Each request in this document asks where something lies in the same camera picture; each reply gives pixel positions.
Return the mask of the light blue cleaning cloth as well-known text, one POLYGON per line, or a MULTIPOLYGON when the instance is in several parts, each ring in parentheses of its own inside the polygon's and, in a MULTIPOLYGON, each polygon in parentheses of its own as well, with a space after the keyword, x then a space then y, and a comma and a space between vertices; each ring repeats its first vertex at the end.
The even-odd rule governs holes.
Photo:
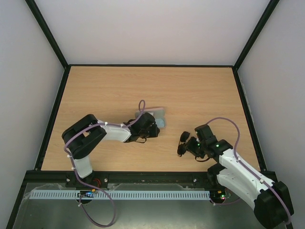
POLYGON ((159 129, 166 127, 166 123, 163 118, 158 118, 155 121, 156 121, 156 125, 158 126, 159 129))

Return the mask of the controller circuit board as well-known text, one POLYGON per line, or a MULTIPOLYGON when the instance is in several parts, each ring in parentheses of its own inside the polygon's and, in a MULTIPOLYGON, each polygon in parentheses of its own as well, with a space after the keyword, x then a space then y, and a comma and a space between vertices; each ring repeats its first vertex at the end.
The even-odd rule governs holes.
POLYGON ((76 194, 77 198, 94 198, 97 194, 99 193, 98 190, 96 189, 91 189, 91 190, 79 190, 78 193, 76 194))
POLYGON ((233 193, 230 189, 224 188, 221 190, 211 191, 210 199, 212 199, 214 202, 225 201, 227 198, 230 198, 232 194, 233 193))

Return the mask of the left controller circuit board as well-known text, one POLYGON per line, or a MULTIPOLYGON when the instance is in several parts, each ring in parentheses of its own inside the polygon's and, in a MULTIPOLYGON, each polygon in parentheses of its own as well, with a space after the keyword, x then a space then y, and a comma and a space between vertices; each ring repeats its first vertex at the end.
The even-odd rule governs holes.
POLYGON ((94 198, 97 194, 99 193, 98 190, 96 189, 91 189, 91 190, 79 190, 78 193, 76 194, 77 198, 94 198))

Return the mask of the black aluminium frame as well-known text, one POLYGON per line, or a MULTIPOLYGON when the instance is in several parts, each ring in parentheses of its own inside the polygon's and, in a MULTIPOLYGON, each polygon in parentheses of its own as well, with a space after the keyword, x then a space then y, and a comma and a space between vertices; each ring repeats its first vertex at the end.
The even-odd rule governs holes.
MULTIPOLYGON (((70 73, 72 64, 67 63, 65 60, 55 38, 50 31, 47 22, 45 21, 41 11, 39 10, 38 5, 33 0, 28 0, 27 5, 31 10, 34 18, 36 19, 37 23, 39 24, 40 28, 42 29, 44 35, 46 36, 48 42, 50 43, 51 47, 53 48, 55 54, 57 55, 60 63, 64 68, 64 73, 61 79, 61 83, 56 95, 56 99, 52 108, 51 116, 49 118, 49 122, 46 128, 46 132, 43 137, 43 141, 41 144, 41 148, 39 150, 38 158, 35 163, 35 167, 33 170, 28 170, 25 174, 23 179, 21 188, 16 198, 16 202, 14 204, 13 210, 11 212, 7 228, 11 229, 14 225, 16 225, 16 218, 17 214, 20 210, 21 201, 23 195, 25 193, 25 188, 28 183, 62 183, 65 178, 69 178, 72 176, 72 172, 68 171, 42 171, 42 164, 44 161, 44 157, 47 150, 47 145, 49 144, 51 131, 53 130, 55 124, 55 118, 57 116, 60 103, 63 97, 64 89, 66 87, 66 83, 68 80, 68 75, 70 73)), ((237 86, 237 90, 240 96, 240 100, 243 106, 244 114, 247 120, 247 124, 249 127, 250 135, 252 138, 252 142, 254 145, 256 157, 259 163, 259 168, 263 175, 267 176, 268 178, 276 179, 276 174, 273 171, 267 170, 263 153, 261 151, 261 147, 258 142, 257 134, 254 129, 253 119, 250 117, 250 109, 246 102, 246 96, 242 89, 242 84, 240 77, 238 75, 238 69, 241 67, 243 61, 245 60, 247 54, 249 53, 250 49, 252 48, 254 42, 258 38, 260 32, 264 28, 265 24, 267 23, 268 19, 272 15, 273 11, 275 10, 279 0, 271 0, 269 1, 268 5, 266 6, 261 18, 259 19, 257 25, 255 26, 250 38, 248 39, 246 45, 244 46, 241 54, 239 55, 236 63, 231 65, 230 68, 233 71, 235 83, 237 86)), ((104 172, 98 171, 96 172, 98 177, 109 178, 111 181, 120 181, 120 182, 127 182, 127 181, 134 181, 143 184, 158 184, 158 183, 169 183, 169 184, 189 184, 191 187, 202 187, 208 190, 213 189, 213 187, 208 183, 208 172, 104 172)))

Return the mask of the right controller circuit board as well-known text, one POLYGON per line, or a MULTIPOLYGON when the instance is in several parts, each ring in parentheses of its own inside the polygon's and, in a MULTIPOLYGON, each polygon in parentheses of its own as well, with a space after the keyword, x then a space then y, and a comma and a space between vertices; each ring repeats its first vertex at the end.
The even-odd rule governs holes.
POLYGON ((227 198, 230 198, 232 194, 233 193, 230 189, 224 188, 221 190, 211 191, 210 199, 212 199, 214 202, 225 201, 227 198))

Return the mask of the black round sunglasses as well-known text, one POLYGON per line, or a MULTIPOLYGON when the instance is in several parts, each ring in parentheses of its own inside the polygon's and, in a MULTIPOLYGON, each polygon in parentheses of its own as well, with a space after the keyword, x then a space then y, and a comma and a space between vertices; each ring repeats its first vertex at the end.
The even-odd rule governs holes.
POLYGON ((177 148, 177 155, 179 157, 181 157, 182 155, 184 155, 186 153, 186 143, 187 143, 187 140, 189 139, 190 137, 190 133, 189 132, 186 132, 184 131, 181 136, 180 136, 180 139, 179 139, 179 143, 178 143, 178 148, 177 148))

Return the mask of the pink glasses case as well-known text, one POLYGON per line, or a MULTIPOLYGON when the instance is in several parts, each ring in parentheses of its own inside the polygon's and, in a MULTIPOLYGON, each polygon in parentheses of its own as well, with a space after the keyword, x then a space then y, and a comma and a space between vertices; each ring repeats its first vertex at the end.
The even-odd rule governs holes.
POLYGON ((151 114, 155 118, 155 120, 158 119, 158 118, 163 118, 166 122, 165 109, 163 107, 145 109, 144 113, 151 114))

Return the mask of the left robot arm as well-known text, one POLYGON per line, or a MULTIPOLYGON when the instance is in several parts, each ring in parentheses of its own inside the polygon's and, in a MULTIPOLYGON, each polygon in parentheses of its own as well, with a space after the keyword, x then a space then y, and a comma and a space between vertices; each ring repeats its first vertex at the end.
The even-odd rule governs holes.
POLYGON ((74 187, 101 187, 101 179, 94 176, 89 154, 101 141, 118 141, 122 143, 137 142, 143 139, 156 138, 160 133, 154 116, 144 113, 122 124, 98 120, 88 114, 66 129, 61 137, 65 143, 64 151, 76 173, 70 184, 74 187))

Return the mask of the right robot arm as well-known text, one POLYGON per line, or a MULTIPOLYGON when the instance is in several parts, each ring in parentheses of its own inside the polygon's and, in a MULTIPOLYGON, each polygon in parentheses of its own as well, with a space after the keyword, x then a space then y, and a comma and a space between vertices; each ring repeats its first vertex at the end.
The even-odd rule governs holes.
POLYGON ((216 163, 207 170, 213 187, 223 186, 234 192, 253 210, 256 219, 266 229, 281 223, 290 224, 294 214, 289 189, 281 181, 274 181, 247 163, 226 140, 218 140, 209 125, 180 136, 177 154, 189 152, 198 162, 213 159, 216 163))

